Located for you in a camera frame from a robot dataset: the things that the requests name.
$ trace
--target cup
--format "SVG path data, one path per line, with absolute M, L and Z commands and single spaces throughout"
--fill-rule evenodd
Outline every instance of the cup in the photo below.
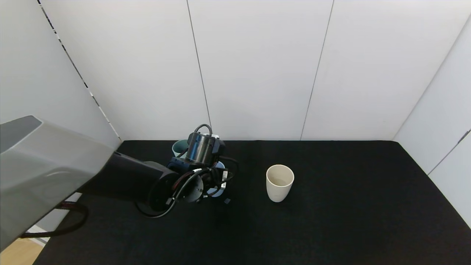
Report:
M 294 181 L 293 171 L 284 165 L 273 165 L 267 170 L 267 193 L 270 200 L 280 202 L 290 192 Z
M 173 155 L 175 155 L 175 157 L 177 157 L 181 152 L 185 151 L 185 149 L 187 149 L 187 148 L 188 148 L 187 140 L 176 141 L 172 145 Z M 187 155 L 187 153 L 185 152 L 185 154 L 183 154 L 181 157 L 185 158 L 186 155 Z

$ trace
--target teal cup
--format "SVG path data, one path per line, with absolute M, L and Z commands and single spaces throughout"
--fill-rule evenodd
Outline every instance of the teal cup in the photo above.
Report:
M 181 152 L 185 151 L 185 149 L 188 148 L 188 143 L 187 143 L 187 140 L 179 140 L 179 141 L 176 141 L 173 145 L 172 145 L 172 152 L 173 152 L 173 155 L 175 157 L 177 157 Z M 187 153 L 185 152 L 185 154 L 183 154 L 181 157 L 182 158 L 185 158 L 187 155 Z

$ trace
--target wooden floor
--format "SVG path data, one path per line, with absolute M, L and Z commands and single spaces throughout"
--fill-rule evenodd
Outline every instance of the wooden floor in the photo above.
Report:
M 29 239 L 17 239 L 0 254 L 1 265 L 32 265 L 42 246 Z

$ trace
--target black tablecloth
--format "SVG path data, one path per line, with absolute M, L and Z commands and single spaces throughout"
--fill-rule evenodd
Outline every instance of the black tablecloth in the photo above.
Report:
M 172 143 L 125 141 L 118 151 L 166 164 Z M 471 229 L 396 142 L 226 144 L 240 172 L 221 197 L 147 219 L 130 202 L 83 195 L 87 223 L 50 239 L 35 264 L 471 264 Z M 274 164 L 295 174 L 281 203 L 266 192 Z

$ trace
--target cup rim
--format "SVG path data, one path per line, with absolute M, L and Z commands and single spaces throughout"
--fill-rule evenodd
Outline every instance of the cup rim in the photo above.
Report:
M 177 145 L 177 144 L 178 144 L 179 142 L 181 142 L 181 141 L 186 141 L 186 140 L 185 140 L 185 139 L 178 140 L 178 141 L 176 141 L 175 143 L 172 144 L 172 151 L 173 151 L 173 152 L 176 152 L 175 149 L 174 149 L 175 145 Z
M 271 182 L 271 180 L 268 178 L 268 171 L 270 171 L 270 169 L 271 169 L 272 167 L 274 167 L 274 166 L 283 166 L 283 167 L 286 167 L 287 169 L 290 170 L 290 172 L 291 172 L 293 178 L 292 178 L 292 180 L 291 180 L 291 182 L 290 182 L 289 184 L 287 184 L 287 185 L 285 185 L 285 186 L 278 186 L 278 185 L 274 184 L 273 182 Z M 271 167 L 269 167 L 269 168 L 267 169 L 267 172 L 265 173 L 265 175 L 267 176 L 267 180 L 268 180 L 268 182 L 270 182 L 270 184 L 272 184 L 272 185 L 275 186 L 275 187 L 279 187 L 279 188 L 288 187 L 289 185 L 293 184 L 293 182 L 294 182 L 294 173 L 293 173 L 293 170 L 291 170 L 289 167 L 287 167 L 287 166 L 285 166 L 285 165 L 282 165 L 282 164 L 272 165 Z

